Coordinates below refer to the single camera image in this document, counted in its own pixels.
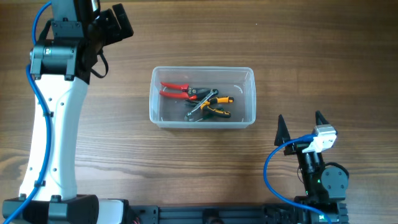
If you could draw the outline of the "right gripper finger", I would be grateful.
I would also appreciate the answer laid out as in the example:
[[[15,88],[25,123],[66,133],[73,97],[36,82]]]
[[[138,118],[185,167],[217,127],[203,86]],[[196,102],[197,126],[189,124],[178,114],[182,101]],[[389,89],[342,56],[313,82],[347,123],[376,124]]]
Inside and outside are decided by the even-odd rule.
[[[275,136],[274,145],[281,146],[283,143],[288,142],[290,140],[291,137],[289,134],[289,130],[287,129],[287,125],[285,123],[283,116],[280,114],[278,116],[277,132]]]
[[[315,122],[317,126],[324,126],[330,124],[319,110],[315,112]]]

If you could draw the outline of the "green handled screwdriver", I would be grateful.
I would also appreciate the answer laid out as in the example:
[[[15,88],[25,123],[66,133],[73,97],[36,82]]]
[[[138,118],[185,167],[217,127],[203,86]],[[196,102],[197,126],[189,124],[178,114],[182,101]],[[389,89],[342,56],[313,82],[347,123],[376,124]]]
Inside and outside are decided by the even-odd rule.
[[[217,107],[217,109],[221,110],[221,111],[224,110],[222,106]],[[207,119],[210,119],[210,118],[213,118],[213,117],[214,117],[213,114],[210,114],[209,112],[206,112],[200,119],[196,120],[196,122],[204,121],[204,120],[207,120]]]

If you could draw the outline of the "silver socket wrench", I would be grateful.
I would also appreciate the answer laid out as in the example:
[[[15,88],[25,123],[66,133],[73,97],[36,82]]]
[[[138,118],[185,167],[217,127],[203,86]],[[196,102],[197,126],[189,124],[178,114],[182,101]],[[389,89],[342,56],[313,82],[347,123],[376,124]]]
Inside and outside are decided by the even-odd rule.
[[[191,120],[192,120],[192,119],[191,119],[192,114],[193,114],[194,112],[196,112],[196,110],[198,110],[198,109],[200,108],[200,106],[201,106],[202,104],[204,104],[204,102],[205,102],[206,100],[210,99],[213,95],[217,95],[217,94],[218,94],[218,90],[217,90],[217,89],[211,89],[210,92],[209,92],[209,94],[207,94],[199,103],[196,104],[196,106],[195,106],[191,111],[189,111],[189,112],[185,115],[184,120],[185,120],[185,121],[191,121]]]

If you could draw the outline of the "orange black pliers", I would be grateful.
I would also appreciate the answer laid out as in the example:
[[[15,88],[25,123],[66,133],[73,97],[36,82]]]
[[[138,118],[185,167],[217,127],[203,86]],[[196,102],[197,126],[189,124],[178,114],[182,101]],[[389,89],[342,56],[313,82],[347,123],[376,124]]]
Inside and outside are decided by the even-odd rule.
[[[200,106],[200,109],[206,115],[217,116],[220,118],[230,118],[231,113],[229,111],[225,111],[220,104],[229,104],[233,102],[234,98],[232,96],[212,97],[209,100],[206,100]]]

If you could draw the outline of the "red handled pruning shears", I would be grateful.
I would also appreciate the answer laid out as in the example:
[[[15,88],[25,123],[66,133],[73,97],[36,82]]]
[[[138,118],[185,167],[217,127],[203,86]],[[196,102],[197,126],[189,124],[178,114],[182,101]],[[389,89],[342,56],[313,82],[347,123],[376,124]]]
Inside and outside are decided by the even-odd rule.
[[[160,90],[160,95],[181,100],[187,100],[188,96],[192,93],[210,90],[209,88],[193,88],[188,83],[174,84],[161,82],[161,85],[165,87],[165,90]]]

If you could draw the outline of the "black red screwdriver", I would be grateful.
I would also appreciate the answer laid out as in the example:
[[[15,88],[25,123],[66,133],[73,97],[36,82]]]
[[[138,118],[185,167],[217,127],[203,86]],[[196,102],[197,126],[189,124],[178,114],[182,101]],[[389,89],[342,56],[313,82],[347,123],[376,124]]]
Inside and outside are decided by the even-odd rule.
[[[202,100],[204,97],[206,97],[209,93],[211,93],[211,90],[203,91],[203,92],[197,92],[197,93],[192,93],[188,96],[188,100]]]

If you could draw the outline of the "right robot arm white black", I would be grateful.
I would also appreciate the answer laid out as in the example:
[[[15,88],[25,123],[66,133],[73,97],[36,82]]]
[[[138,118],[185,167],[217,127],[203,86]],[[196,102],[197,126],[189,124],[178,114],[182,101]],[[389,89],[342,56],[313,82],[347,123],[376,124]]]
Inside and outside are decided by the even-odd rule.
[[[346,198],[349,172],[336,162],[323,160],[322,152],[333,147],[338,132],[320,111],[315,112],[315,122],[311,139],[297,138],[295,142],[291,142],[285,120],[279,115],[274,145],[286,143],[284,155],[293,155],[298,159],[298,169],[306,195],[295,197],[294,202],[316,208],[323,213],[332,213],[335,205]]]

